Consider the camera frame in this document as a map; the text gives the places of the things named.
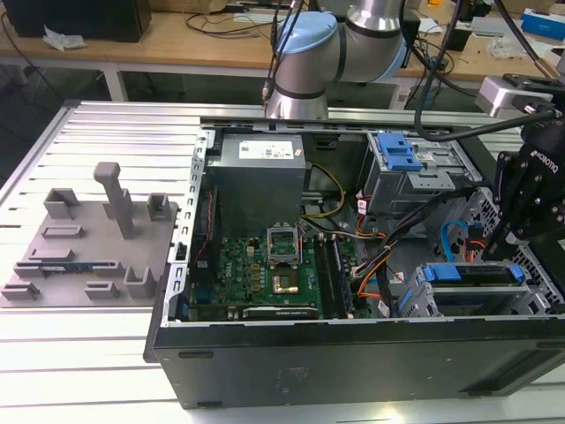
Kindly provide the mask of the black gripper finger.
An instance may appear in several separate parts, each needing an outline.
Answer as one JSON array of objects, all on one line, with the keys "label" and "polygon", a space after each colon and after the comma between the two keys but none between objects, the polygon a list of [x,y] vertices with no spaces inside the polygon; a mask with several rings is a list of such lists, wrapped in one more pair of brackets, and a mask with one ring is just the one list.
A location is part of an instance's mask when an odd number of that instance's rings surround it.
[{"label": "black gripper finger", "polygon": [[542,203],[537,198],[523,208],[516,205],[498,212],[499,222],[488,240],[488,260],[510,259],[519,246],[549,234],[564,232],[564,201]]},{"label": "black gripper finger", "polygon": [[509,260],[516,252],[507,238],[512,232],[511,202],[514,199],[513,178],[516,174],[517,153],[499,153],[493,184],[493,203],[498,207],[499,221],[491,232],[482,258],[484,260]]}]

